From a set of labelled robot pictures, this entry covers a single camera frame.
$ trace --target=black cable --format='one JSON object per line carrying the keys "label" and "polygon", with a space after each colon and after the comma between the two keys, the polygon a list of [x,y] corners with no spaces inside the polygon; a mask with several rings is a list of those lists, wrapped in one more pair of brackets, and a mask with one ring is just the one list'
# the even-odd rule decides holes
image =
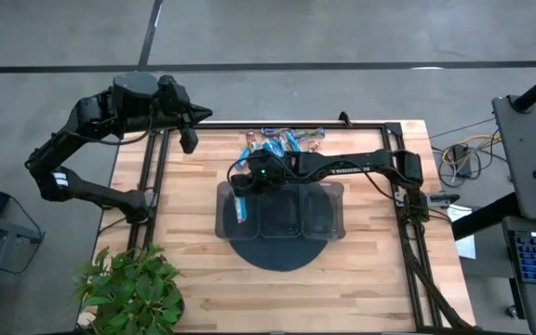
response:
{"label": "black cable", "polygon": [[430,217],[430,218],[435,218],[435,219],[444,220],[444,221],[448,221],[448,222],[452,223],[452,220],[449,219],[449,216],[446,216],[446,217],[444,218],[444,217],[438,217],[438,216],[436,216],[436,215],[430,215],[429,217]]}
{"label": "black cable", "polygon": [[20,201],[18,201],[18,199],[16,199],[13,195],[10,195],[9,198],[14,200],[14,202],[18,205],[18,207],[21,209],[21,211],[24,213],[24,215],[28,218],[28,220],[36,228],[36,230],[38,231],[38,235],[40,236],[39,239],[38,239],[38,244],[36,245],[36,248],[34,248],[33,254],[30,256],[30,258],[26,262],[26,265],[24,265],[24,267],[21,270],[14,271],[14,270],[9,270],[9,269],[0,267],[0,271],[3,271],[3,272],[8,273],[8,274],[19,275],[19,274],[24,273],[26,271],[26,269],[28,269],[28,266],[30,266],[30,264],[33,262],[34,256],[36,255],[36,252],[38,252],[38,249],[43,244],[43,240],[45,239],[45,233],[43,233],[41,231],[41,227],[38,224],[36,224],[36,222],[34,221],[33,217],[31,217],[30,214],[28,214],[28,212],[26,211],[26,209],[24,209],[24,207],[22,206]]}
{"label": "black cable", "polygon": [[141,134],[138,138],[133,139],[133,140],[129,140],[129,141],[105,141],[105,140],[93,139],[93,138],[90,138],[88,136],[80,135],[80,134],[74,133],[74,132],[68,132],[68,134],[70,134],[72,136],[75,136],[76,138],[84,140],[84,141],[90,141],[90,142],[95,142],[95,143],[99,143],[99,144],[114,145],[114,146],[128,145],[128,144],[133,144],[133,143],[135,143],[137,141],[141,141],[141,140],[145,139],[146,136],[148,136],[148,134],[150,134],[150,132],[151,132],[151,130],[153,128],[153,121],[154,121],[153,117],[150,116],[150,121],[148,123],[148,129],[146,129],[146,131],[144,131],[144,133]]}
{"label": "black cable", "polygon": [[[425,225],[423,225],[422,222],[413,222],[413,223],[410,223],[410,225],[412,226],[415,226],[419,229],[419,236],[420,237],[424,237],[425,236]],[[416,241],[417,238],[416,237],[407,237],[409,240],[411,241]]]}
{"label": "black cable", "polygon": [[118,224],[118,223],[120,223],[120,222],[122,222],[122,221],[125,221],[126,219],[127,219],[126,217],[123,217],[123,218],[121,218],[121,219],[119,219],[119,220],[117,220],[117,221],[115,221],[115,222],[109,224],[108,226],[106,226],[106,227],[100,229],[99,232],[97,233],[97,236],[100,236],[100,235],[102,234],[102,232],[106,231],[107,229],[109,229],[109,228],[115,226],[116,224]]}
{"label": "black cable", "polygon": [[233,185],[233,182],[231,181],[231,171],[233,170],[233,168],[243,162],[243,161],[247,161],[249,159],[257,159],[257,158],[260,158],[258,156],[253,156],[253,157],[243,157],[243,158],[239,158],[237,159],[236,161],[234,161],[234,163],[232,163],[229,168],[227,169],[227,182],[229,183],[229,185],[233,188],[233,189],[236,189],[236,190],[242,190],[242,191],[245,191],[245,190],[248,190],[250,188],[253,187],[253,185],[256,184],[255,181],[253,181],[250,185],[246,186],[246,187],[235,187],[235,185]]}
{"label": "black cable", "polygon": [[[496,131],[493,133],[492,135],[492,138],[495,137],[495,135],[499,132],[499,129],[496,129]],[[469,147],[468,145],[466,144],[454,144],[454,145],[451,145],[449,148],[446,148],[444,150],[441,150],[441,149],[438,149],[434,146],[432,146],[432,149],[436,150],[438,154],[440,153],[444,153],[444,152],[448,152],[449,155],[451,153],[451,151],[449,149],[453,148],[454,146],[463,146],[464,145],[464,148],[467,149],[467,150],[470,150],[471,153],[473,154],[473,156],[476,158],[476,163],[477,163],[477,169],[476,170],[473,170],[471,171],[471,176],[470,177],[464,177],[464,176],[457,176],[457,175],[448,175],[448,174],[443,174],[442,173],[442,167],[445,165],[445,162],[442,160],[442,162],[440,162],[440,164],[437,166],[437,175],[440,179],[440,181],[450,187],[450,188],[458,188],[460,186],[462,186],[466,180],[476,180],[478,179],[480,176],[481,176],[481,173],[484,169],[486,168],[489,168],[491,166],[491,164],[493,163],[493,158],[496,157],[498,159],[501,159],[503,160],[504,162],[507,162],[507,160],[501,156],[498,156],[496,154],[493,153],[493,145],[498,143],[499,141],[491,141],[489,143],[489,149],[490,151],[485,151],[485,150],[482,150],[482,149],[477,149],[477,148],[471,148]],[[478,152],[482,152],[482,153],[485,153],[485,154],[488,154],[489,155],[489,162],[484,166],[484,167],[481,167],[481,157],[479,156]],[[452,177],[452,178],[456,178],[456,177],[459,177],[460,179],[460,183],[458,184],[451,184],[451,183],[448,183],[447,181],[444,180],[444,177]]]}
{"label": "black cable", "polygon": [[469,128],[469,127],[478,126],[478,125],[481,125],[481,124],[484,124],[484,123],[486,123],[486,122],[493,121],[493,120],[495,120],[495,117],[492,117],[492,118],[490,118],[490,119],[483,120],[483,121],[480,121],[480,122],[477,122],[477,123],[473,123],[472,125],[468,125],[468,126],[464,126],[464,127],[459,127],[459,128],[453,129],[453,130],[445,131],[445,132],[443,132],[443,133],[435,134],[434,136],[430,136],[430,137],[429,137],[429,140],[430,140],[430,139],[434,139],[434,138],[436,138],[436,137],[444,136],[444,135],[447,135],[447,134],[450,134],[450,133],[453,133],[453,132],[456,132],[456,131],[459,131],[459,130],[467,129],[467,128]]}
{"label": "black cable", "polygon": [[435,209],[431,209],[431,208],[429,208],[429,210],[442,216],[440,218],[440,217],[437,217],[437,216],[430,215],[430,217],[434,217],[436,219],[444,219],[444,220],[446,220],[448,222],[452,222],[452,219],[447,214],[444,214],[443,212],[441,212],[439,210],[435,210]]}

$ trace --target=yellow cable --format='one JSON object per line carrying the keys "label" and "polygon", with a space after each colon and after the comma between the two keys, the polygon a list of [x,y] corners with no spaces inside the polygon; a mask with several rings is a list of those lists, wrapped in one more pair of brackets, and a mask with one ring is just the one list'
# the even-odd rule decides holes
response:
{"label": "yellow cable", "polygon": [[456,163],[460,163],[463,161],[465,157],[457,160],[457,161],[450,161],[448,160],[448,151],[450,150],[451,147],[453,147],[454,145],[457,145],[457,144],[467,144],[469,141],[472,141],[472,140],[477,140],[477,139],[486,139],[486,140],[489,140],[489,143],[485,143],[483,144],[483,146],[481,146],[479,149],[483,149],[483,148],[487,148],[491,145],[492,142],[495,143],[498,143],[500,141],[502,141],[502,138],[500,136],[492,136],[492,135],[485,135],[485,134],[479,134],[479,135],[473,135],[471,137],[468,137],[462,141],[459,141],[458,143],[456,144],[453,144],[453,145],[450,145],[450,147],[448,147],[446,150],[444,150],[444,153],[442,154],[442,161],[445,162],[445,163],[453,163],[453,164],[456,164]]}

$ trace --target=concrete floor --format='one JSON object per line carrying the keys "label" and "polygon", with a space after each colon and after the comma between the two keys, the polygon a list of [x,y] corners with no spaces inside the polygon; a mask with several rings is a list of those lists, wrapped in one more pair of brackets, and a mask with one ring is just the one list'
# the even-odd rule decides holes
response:
{"label": "concrete floor", "polygon": [[[0,66],[135,65],[153,4],[1,0]],[[462,60],[536,60],[536,1],[166,0],[149,63]],[[6,276],[0,334],[69,330],[78,308],[71,276],[90,260],[101,211],[80,201],[42,200],[22,164],[59,129],[78,99],[108,87],[114,74],[13,72],[0,74],[0,190],[21,201],[47,238],[25,274]],[[214,120],[333,119],[346,111],[354,119],[425,119],[433,135],[490,118],[491,99],[523,92],[536,82],[536,68],[176,78],[193,102],[214,110]],[[487,123],[435,138],[433,145],[494,130]],[[114,155],[115,148],[89,144],[66,166],[85,180],[108,184]],[[461,195],[462,205],[485,206],[512,191],[507,176],[498,161],[478,181],[451,191]],[[24,252],[17,257],[23,264]],[[511,303],[507,281],[467,276],[467,286],[479,326],[528,332],[524,323],[503,315]]]}

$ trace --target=black stand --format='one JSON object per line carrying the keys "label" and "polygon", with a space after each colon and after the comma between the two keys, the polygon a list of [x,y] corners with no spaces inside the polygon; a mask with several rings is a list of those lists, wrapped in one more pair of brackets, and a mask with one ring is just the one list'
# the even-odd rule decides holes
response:
{"label": "black stand", "polygon": [[454,239],[460,240],[466,236],[487,229],[502,221],[507,216],[520,216],[520,208],[516,200],[516,194],[500,198],[493,203],[478,209],[470,215],[452,223]]}

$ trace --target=black circular mat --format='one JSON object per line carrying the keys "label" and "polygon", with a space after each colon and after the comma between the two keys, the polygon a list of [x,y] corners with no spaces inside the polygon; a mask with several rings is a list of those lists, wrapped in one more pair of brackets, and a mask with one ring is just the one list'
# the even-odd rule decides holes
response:
{"label": "black circular mat", "polygon": [[252,265],[273,271],[299,269],[322,252],[328,241],[296,238],[265,238],[248,241],[229,241],[234,251]]}

